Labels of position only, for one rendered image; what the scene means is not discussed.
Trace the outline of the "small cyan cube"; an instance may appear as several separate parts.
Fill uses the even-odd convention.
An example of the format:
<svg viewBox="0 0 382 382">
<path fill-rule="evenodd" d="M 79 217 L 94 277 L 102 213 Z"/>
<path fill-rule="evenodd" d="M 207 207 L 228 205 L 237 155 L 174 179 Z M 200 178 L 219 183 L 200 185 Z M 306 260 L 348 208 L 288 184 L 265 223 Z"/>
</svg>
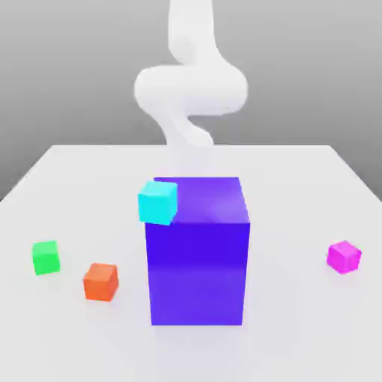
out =
<svg viewBox="0 0 382 382">
<path fill-rule="evenodd" d="M 178 211 L 178 185 L 172 182 L 148 181 L 138 194 L 141 222 L 170 225 Z"/>
</svg>

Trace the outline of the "small orange cube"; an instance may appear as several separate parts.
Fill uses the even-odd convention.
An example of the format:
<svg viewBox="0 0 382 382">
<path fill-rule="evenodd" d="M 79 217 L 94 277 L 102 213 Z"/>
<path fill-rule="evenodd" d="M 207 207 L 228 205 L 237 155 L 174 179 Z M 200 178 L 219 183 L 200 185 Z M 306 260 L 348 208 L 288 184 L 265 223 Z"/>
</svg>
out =
<svg viewBox="0 0 382 382">
<path fill-rule="evenodd" d="M 83 283 L 87 300 L 110 302 L 119 286 L 117 266 L 92 263 L 83 278 Z"/>
</svg>

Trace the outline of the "small green cube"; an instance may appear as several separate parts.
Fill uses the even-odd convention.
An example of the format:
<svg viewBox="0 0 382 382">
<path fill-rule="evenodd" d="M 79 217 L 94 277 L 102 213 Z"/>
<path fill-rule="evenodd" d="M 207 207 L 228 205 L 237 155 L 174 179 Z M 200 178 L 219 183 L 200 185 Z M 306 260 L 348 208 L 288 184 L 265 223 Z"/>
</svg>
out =
<svg viewBox="0 0 382 382">
<path fill-rule="evenodd" d="M 32 260 L 36 275 L 60 271 L 60 257 L 55 240 L 36 242 L 32 246 Z"/>
</svg>

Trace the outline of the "small magenta cube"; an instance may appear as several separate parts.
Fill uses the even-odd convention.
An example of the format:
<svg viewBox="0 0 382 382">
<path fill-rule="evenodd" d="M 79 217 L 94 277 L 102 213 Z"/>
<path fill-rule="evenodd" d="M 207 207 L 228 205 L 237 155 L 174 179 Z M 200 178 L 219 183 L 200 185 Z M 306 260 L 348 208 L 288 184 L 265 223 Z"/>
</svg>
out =
<svg viewBox="0 0 382 382">
<path fill-rule="evenodd" d="M 359 248 L 344 240 L 329 246 L 327 264 L 344 275 L 358 269 L 361 255 Z"/>
</svg>

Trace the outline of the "large purple box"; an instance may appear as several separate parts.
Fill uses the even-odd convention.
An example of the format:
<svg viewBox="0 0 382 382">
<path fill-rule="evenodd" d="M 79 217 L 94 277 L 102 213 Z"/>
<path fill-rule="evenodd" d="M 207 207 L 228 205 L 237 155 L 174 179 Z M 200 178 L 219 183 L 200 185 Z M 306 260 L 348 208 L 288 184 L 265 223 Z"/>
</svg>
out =
<svg viewBox="0 0 382 382">
<path fill-rule="evenodd" d="M 241 325 L 250 237 L 237 177 L 164 177 L 178 185 L 170 225 L 145 225 L 153 325 Z"/>
</svg>

